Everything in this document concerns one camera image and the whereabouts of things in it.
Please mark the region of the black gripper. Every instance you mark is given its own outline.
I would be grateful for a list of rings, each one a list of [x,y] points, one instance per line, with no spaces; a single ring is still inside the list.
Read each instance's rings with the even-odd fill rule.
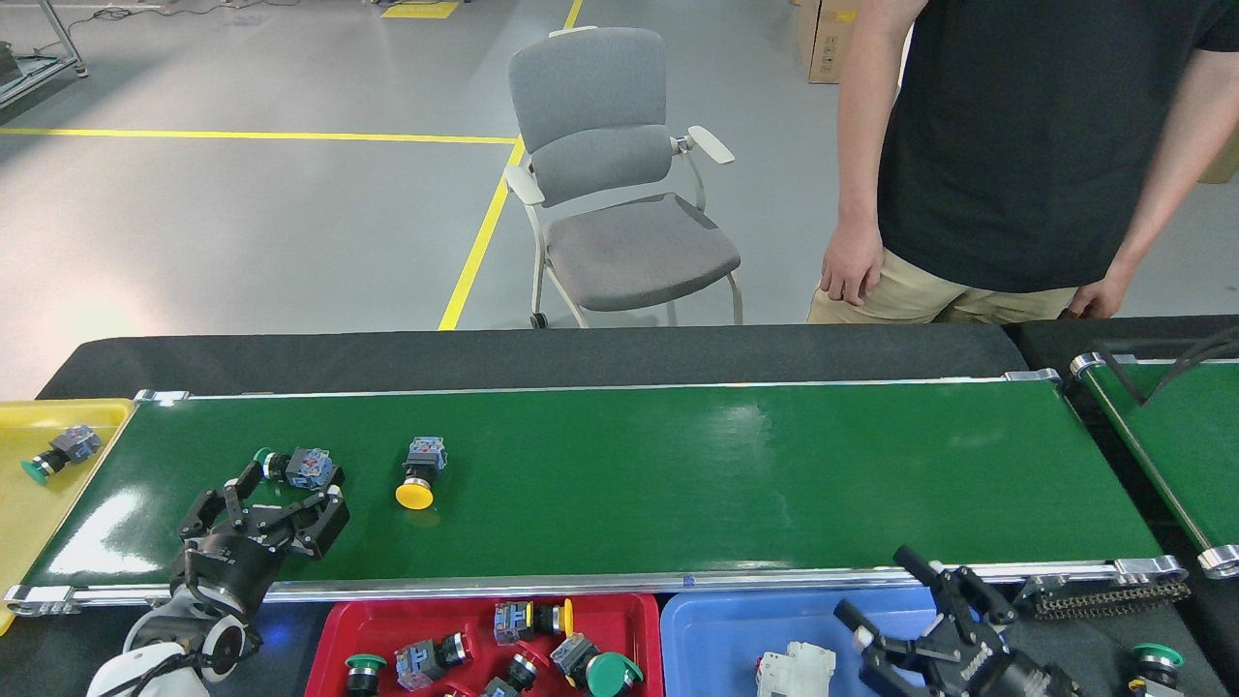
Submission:
[[[850,600],[833,613],[861,643],[861,680],[878,693],[933,696],[1074,696],[1075,680],[1052,664],[1040,666],[1004,643],[996,626],[1017,612],[968,565],[950,569],[922,560],[907,543],[895,563],[932,591],[938,612],[955,623],[926,626],[921,639],[885,636]]]
[[[254,504],[254,513],[245,513],[244,499],[259,482],[261,464],[249,463],[225,485],[195,499],[178,525],[185,547],[173,560],[172,595],[186,595],[192,603],[190,581],[195,579],[204,595],[228,595],[227,604],[252,621],[287,551],[322,560],[349,520],[344,491],[336,484],[301,501]],[[225,520],[213,530],[222,513]]]

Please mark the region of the person's left hand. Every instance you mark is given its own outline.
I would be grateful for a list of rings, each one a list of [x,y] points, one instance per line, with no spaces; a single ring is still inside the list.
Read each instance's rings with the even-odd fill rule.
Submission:
[[[1059,318],[1111,318],[1121,310],[1131,285],[1132,274],[1106,274],[1101,281],[1077,288],[1070,303],[1066,306],[1066,310],[1062,310]]]

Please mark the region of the person's right hand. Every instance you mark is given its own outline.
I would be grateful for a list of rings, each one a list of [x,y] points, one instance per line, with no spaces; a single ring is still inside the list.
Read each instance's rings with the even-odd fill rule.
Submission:
[[[819,290],[828,300],[864,306],[880,282],[882,264],[883,243],[876,222],[840,222],[823,255]]]

